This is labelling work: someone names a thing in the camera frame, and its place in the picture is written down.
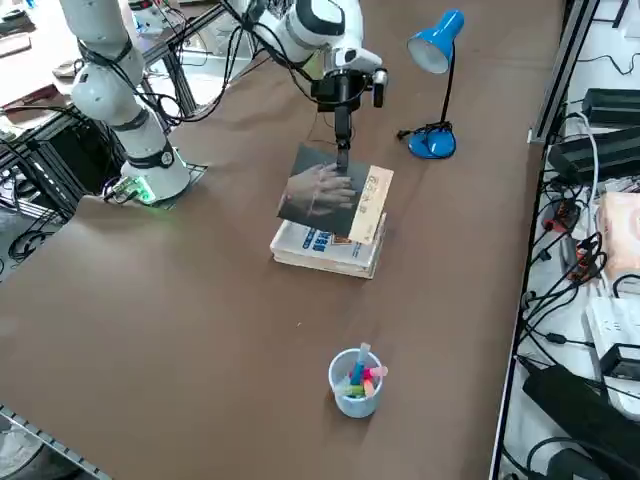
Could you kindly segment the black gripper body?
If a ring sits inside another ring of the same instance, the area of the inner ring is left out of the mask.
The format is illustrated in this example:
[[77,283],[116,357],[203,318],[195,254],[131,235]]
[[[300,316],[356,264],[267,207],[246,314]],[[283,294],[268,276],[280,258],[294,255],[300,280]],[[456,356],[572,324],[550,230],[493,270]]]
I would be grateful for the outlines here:
[[310,96],[321,113],[333,112],[336,107],[347,107],[350,112],[361,106],[364,93],[364,75],[358,71],[345,71],[327,75],[311,83]]

